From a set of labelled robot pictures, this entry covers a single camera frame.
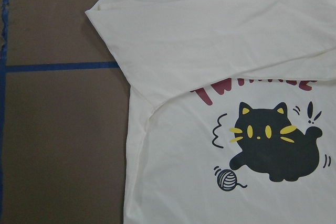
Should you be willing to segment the cream cat print t-shirt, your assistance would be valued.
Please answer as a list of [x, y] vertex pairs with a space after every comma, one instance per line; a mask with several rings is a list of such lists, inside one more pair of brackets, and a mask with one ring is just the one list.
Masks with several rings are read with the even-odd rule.
[[335, 223], [335, 0], [98, 0], [130, 84], [124, 223]]

